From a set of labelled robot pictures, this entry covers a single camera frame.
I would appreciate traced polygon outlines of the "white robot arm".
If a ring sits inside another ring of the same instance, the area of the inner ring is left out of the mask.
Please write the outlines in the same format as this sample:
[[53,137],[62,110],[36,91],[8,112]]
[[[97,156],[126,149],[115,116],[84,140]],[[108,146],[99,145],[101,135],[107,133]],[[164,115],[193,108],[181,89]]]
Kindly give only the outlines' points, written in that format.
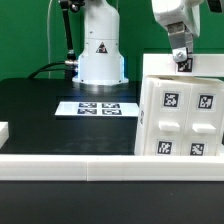
[[[168,32],[176,63],[193,51],[200,35],[199,5],[204,0],[152,0],[156,21]],[[120,16],[106,0],[87,0],[84,6],[84,50],[78,58],[74,83],[93,86],[126,84],[124,58],[119,52]]]

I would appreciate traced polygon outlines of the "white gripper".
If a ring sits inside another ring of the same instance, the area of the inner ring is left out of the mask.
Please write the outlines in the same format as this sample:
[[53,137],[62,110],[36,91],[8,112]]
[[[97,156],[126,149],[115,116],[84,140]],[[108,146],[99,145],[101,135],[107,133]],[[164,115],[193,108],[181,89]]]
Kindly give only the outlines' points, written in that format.
[[202,0],[151,0],[155,20],[168,29],[173,59],[186,61],[193,52],[193,36],[200,35]]

